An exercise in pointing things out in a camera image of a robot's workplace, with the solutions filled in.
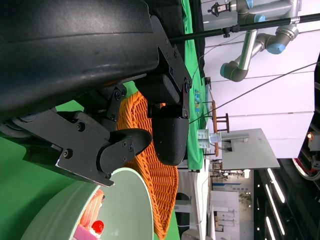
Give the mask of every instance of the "ceiling light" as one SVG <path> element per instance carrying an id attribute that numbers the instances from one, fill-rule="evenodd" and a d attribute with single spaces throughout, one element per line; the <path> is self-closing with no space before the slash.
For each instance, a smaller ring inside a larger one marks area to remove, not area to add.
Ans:
<path id="1" fill-rule="evenodd" d="M 270 202 L 271 202 L 272 208 L 273 208 L 274 213 L 275 213 L 276 220 L 278 221 L 278 224 L 279 224 L 279 226 L 280 226 L 281 233 L 282 233 L 282 235 L 285 235 L 285 230 L 284 230 L 284 227 L 282 226 L 282 223 L 281 223 L 279 214 L 278 214 L 278 212 L 277 212 L 275 202 L 274 202 L 274 200 L 272 199 L 272 196 L 271 196 L 271 192 L 270 192 L 270 190 L 269 190 L 269 187 L 268 187 L 267 184 L 265 185 L 265 187 L 266 187 L 266 191 L 268 192 L 268 195 L 269 195 L 269 198 L 270 198 Z"/>
<path id="2" fill-rule="evenodd" d="M 271 222 L 269 220 L 269 217 L 266 217 L 265 220 L 266 220 L 266 224 L 268 225 L 269 233 L 271 235 L 272 240 L 276 240 L 274 231 L 272 230 L 272 227 L 271 227 Z"/>
<path id="3" fill-rule="evenodd" d="M 276 178 L 275 178 L 275 176 L 274 176 L 274 173 L 272 172 L 272 170 L 271 170 L 270 168 L 268 168 L 268 173 L 269 173 L 269 175 L 270 175 L 270 178 L 271 178 L 271 180 L 272 180 L 272 182 L 273 182 L 273 184 L 274 184 L 275 190 L 276 190 L 276 192 L 278 193 L 278 196 L 279 196 L 281 202 L 284 204 L 285 201 L 286 201 L 286 200 L 285 200 L 285 196 L 284 196 L 284 194 L 282 193 L 282 191 L 281 191 L 281 189 L 280 189 L 280 186 L 279 186 L 279 184 L 278 184 L 278 182 L 277 182 L 277 180 L 276 180 Z"/>
<path id="4" fill-rule="evenodd" d="M 249 169 L 245 169 L 245 170 L 243 170 L 243 172 L 244 172 L 244 178 L 248 179 L 250 177 L 250 170 Z"/>

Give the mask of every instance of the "red cherry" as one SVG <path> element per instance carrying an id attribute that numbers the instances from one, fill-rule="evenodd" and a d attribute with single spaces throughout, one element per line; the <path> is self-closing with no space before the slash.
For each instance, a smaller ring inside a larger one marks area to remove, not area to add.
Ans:
<path id="1" fill-rule="evenodd" d="M 100 220 L 97 220 L 95 221 L 93 224 L 92 224 L 92 229 L 97 233 L 97 234 L 101 234 L 102 231 L 104 230 L 104 223 Z"/>

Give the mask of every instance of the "white wall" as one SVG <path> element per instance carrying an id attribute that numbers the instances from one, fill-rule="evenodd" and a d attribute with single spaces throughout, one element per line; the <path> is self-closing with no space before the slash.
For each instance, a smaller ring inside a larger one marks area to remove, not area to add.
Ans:
<path id="1" fill-rule="evenodd" d="M 302 0 L 300 16 L 319 12 L 320 0 Z M 320 52 L 320 21 L 301 23 L 297 27 L 301 33 L 282 54 L 267 51 L 257 54 L 251 60 L 246 79 L 241 82 L 221 77 L 220 68 L 241 54 L 245 36 L 220 46 L 217 45 L 229 39 L 207 38 L 206 46 L 217 46 L 204 57 L 204 72 L 211 77 L 217 107 L 277 76 L 315 63 Z M 259 32 L 274 34 L 275 30 L 266 28 Z M 230 39 L 240 34 L 232 33 Z M 313 65 L 268 83 L 217 109 L 217 115 L 229 114 L 231 131 L 262 128 L 277 158 L 296 158 L 314 114 L 314 69 Z"/>

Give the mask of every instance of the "wooden stool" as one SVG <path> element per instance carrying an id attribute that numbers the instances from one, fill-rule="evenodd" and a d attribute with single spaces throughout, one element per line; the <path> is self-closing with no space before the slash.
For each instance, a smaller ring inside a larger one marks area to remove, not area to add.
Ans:
<path id="1" fill-rule="evenodd" d="M 217 117 L 215 100 L 204 101 L 203 103 L 204 104 L 207 104 L 207 103 L 211 103 L 212 104 L 212 116 L 207 115 L 207 116 L 204 116 L 204 117 L 205 118 L 212 118 L 213 132 L 215 134 L 217 134 L 218 132 L 224 132 L 224 131 L 229 133 L 230 132 L 230 128 L 229 128 L 229 115 L 228 115 L 228 113 L 226 113 L 225 116 L 218 116 Z M 218 130 L 218 124 L 217 123 L 225 123 L 226 124 L 226 129 Z M 215 152 L 215 156 L 218 157 L 219 156 L 219 144 L 217 142 L 214 143 L 214 152 Z"/>

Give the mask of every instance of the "black cable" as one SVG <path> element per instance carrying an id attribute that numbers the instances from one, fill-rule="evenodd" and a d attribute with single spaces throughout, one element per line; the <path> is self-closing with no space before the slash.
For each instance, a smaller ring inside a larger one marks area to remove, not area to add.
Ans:
<path id="1" fill-rule="evenodd" d="M 195 121 L 198 121 L 198 120 L 201 119 L 202 117 L 204 117 L 204 116 L 212 113 L 214 110 L 217 110 L 217 109 L 219 109 L 219 108 L 221 108 L 221 107 L 223 107 L 223 106 L 225 106 L 225 105 L 233 102 L 234 100 L 237 100 L 238 98 L 241 98 L 242 96 L 244 96 L 244 95 L 246 95 L 246 94 L 248 94 L 248 93 L 251 93 L 252 91 L 254 91 L 254 90 L 256 90 L 256 89 L 258 89 L 258 88 L 260 88 L 260 87 L 262 87 L 262 86 L 264 86 L 264 85 L 266 85 L 266 84 L 268 84 L 268 83 L 271 83 L 271 82 L 273 82 L 274 80 L 280 79 L 280 78 L 282 78 L 282 77 L 284 77 L 284 76 L 287 76 L 287 75 L 292 74 L 292 73 L 294 73 L 294 72 L 296 72 L 296 71 L 299 71 L 299 70 L 301 70 L 301 69 L 308 68 L 308 67 L 310 67 L 310 66 L 312 66 L 312 65 L 316 65 L 316 64 L 320 64 L 320 61 L 311 63 L 311 64 L 309 64 L 309 65 L 306 65 L 306 66 L 303 66 L 303 67 L 300 67 L 300 68 L 297 68 L 297 69 L 295 69 L 295 70 L 292 70 L 292 71 L 290 71 L 290 72 L 287 72 L 287 73 L 285 73 L 285 74 L 282 74 L 282 75 L 280 75 L 280 76 L 277 76 L 277 77 L 275 77 L 275 78 L 273 78 L 273 79 L 271 79 L 271 80 L 269 80 L 269 81 L 266 81 L 265 83 L 262 83 L 262 84 L 260 84 L 259 86 L 256 86 L 256 87 L 252 88 L 251 90 L 246 91 L 245 93 L 243 93 L 243 94 L 241 94 L 241 95 L 239 95 L 239 96 L 231 99 L 230 101 L 225 102 L 224 104 L 222 104 L 222 105 L 220 105 L 220 106 L 212 109 L 211 111 L 208 111 L 206 114 L 202 114 L 202 115 L 201 115 L 200 117 L 198 117 L 197 119 L 189 122 L 189 124 L 192 124 L 192 123 L 194 123 Z"/>

